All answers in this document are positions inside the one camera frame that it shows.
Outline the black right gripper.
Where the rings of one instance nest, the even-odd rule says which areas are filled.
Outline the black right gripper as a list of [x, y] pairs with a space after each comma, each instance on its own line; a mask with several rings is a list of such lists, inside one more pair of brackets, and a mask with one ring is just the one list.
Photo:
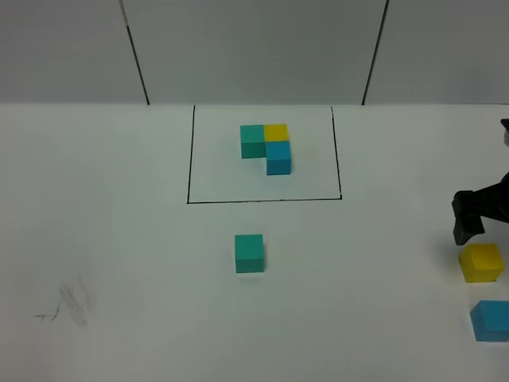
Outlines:
[[471, 191], [458, 191], [453, 197], [456, 217], [453, 235], [456, 245], [465, 245], [473, 236], [484, 234], [481, 216], [508, 222], [508, 174], [499, 183]]

